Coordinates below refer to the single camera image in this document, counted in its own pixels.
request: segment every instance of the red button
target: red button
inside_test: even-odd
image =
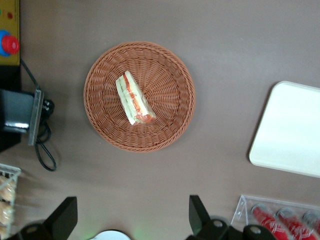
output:
[[[11,35],[3,36],[1,41],[1,46],[3,50],[8,54],[17,54],[20,49],[20,44],[18,39]]]

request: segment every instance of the black cable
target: black cable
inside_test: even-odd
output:
[[[31,80],[33,81],[34,85],[36,86],[37,89],[40,89],[35,77],[33,76],[33,74],[31,73],[31,71],[29,70],[29,68],[27,67],[26,63],[20,59],[20,63],[21,65],[24,67],[25,71],[28,73],[29,77],[31,78]],[[36,142],[35,142],[35,145],[34,145],[34,148],[35,148],[35,153],[36,153],[36,156],[38,157],[38,160],[40,162],[40,164],[48,171],[50,172],[54,172],[55,170],[57,170],[57,164],[56,164],[56,161],[54,159],[54,157],[51,155],[51,153],[49,152],[49,150],[46,148],[46,146],[44,145],[45,142],[47,142],[50,138],[51,138],[51,129],[49,127],[49,125],[47,124],[46,121],[43,121],[41,123],[41,126],[44,126],[44,132],[41,134],[41,135],[38,135],[37,138],[36,138]],[[48,167],[41,155],[40,155],[40,152],[39,152],[39,145],[42,147],[42,149],[45,151],[45,153],[49,156],[49,158],[51,159],[52,161],[52,164],[53,164],[53,168],[50,168]]]
[[[37,83],[35,77],[33,76],[33,74],[31,73],[31,71],[29,70],[29,68],[27,67],[26,63],[20,59],[20,63],[21,65],[24,67],[25,71],[28,73],[29,77],[31,78],[32,82],[34,83],[34,85],[36,86],[37,89],[39,89],[39,84]]]
[[[56,161],[55,161],[54,157],[51,155],[51,153],[49,152],[49,150],[48,150],[48,149],[46,148],[46,146],[44,145],[44,143],[47,142],[47,141],[51,138],[51,129],[50,129],[49,125],[48,125],[46,122],[43,124],[43,126],[45,127],[44,133],[41,134],[41,135],[38,135],[38,137],[36,138],[36,142],[35,142],[35,145],[34,145],[35,153],[36,153],[36,155],[37,155],[37,157],[38,157],[38,160],[39,160],[40,164],[41,164],[46,170],[48,170],[48,171],[50,171],[50,172],[54,172],[55,170],[57,170]],[[47,135],[46,138],[45,138],[44,140],[41,140],[41,138],[42,138],[43,136],[45,136],[45,135]],[[43,161],[43,159],[42,159],[42,157],[41,157],[41,155],[40,155],[40,152],[39,152],[39,145],[42,147],[42,149],[45,151],[45,153],[46,153],[46,154],[49,156],[49,158],[51,159],[52,164],[53,164],[53,168],[48,167],[48,166],[44,163],[44,161]]]

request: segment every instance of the sandwich wrapper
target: sandwich wrapper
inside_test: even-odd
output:
[[[146,97],[129,71],[116,81],[116,90],[131,125],[147,124],[156,119]]]

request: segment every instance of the white plastic tray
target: white plastic tray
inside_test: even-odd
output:
[[[288,81],[275,85],[249,159],[257,166],[320,178],[320,89]]]

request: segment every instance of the round wicker basket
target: round wicker basket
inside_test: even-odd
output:
[[[130,71],[156,120],[131,125],[116,89],[116,79]],[[84,86],[84,106],[94,129],[114,146],[152,152],[175,140],[188,127],[195,108],[195,88],[184,63],[152,42],[117,45],[92,66]]]

